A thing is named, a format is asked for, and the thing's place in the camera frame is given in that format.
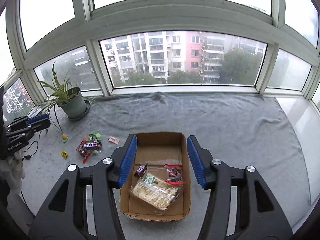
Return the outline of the white gloved left hand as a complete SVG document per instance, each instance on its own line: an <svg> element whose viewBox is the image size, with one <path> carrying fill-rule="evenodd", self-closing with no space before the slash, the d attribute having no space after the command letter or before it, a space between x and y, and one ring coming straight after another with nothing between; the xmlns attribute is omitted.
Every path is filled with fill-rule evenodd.
<svg viewBox="0 0 320 240"><path fill-rule="evenodd" d="M24 178L22 150L15 152L12 157L1 160L1 179L7 182L14 194L20 194Z"/></svg>

